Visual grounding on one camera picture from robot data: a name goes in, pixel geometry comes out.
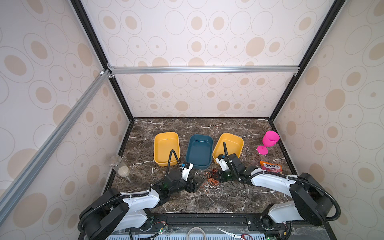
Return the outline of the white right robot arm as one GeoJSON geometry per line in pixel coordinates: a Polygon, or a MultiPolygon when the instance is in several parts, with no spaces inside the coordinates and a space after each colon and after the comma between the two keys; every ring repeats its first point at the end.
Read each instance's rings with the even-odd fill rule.
{"type": "Polygon", "coordinates": [[[222,182],[268,188],[292,198],[286,203],[267,206],[260,217],[266,230],[284,222],[301,220],[321,226],[324,221],[335,221],[341,216],[337,200],[308,173],[283,175],[254,166],[246,167],[236,154],[219,155],[215,161],[222,169],[222,182]]]}

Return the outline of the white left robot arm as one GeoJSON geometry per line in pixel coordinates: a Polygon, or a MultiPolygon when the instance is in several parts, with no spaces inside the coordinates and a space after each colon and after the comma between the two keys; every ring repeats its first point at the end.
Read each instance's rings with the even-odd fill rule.
{"type": "Polygon", "coordinates": [[[155,219],[151,209],[164,205],[179,192],[197,192],[203,182],[199,176],[183,179],[181,171],[172,170],[146,191],[120,193],[111,188],[80,214],[78,230],[89,240],[105,240],[113,232],[130,228],[147,231],[155,219]]]}

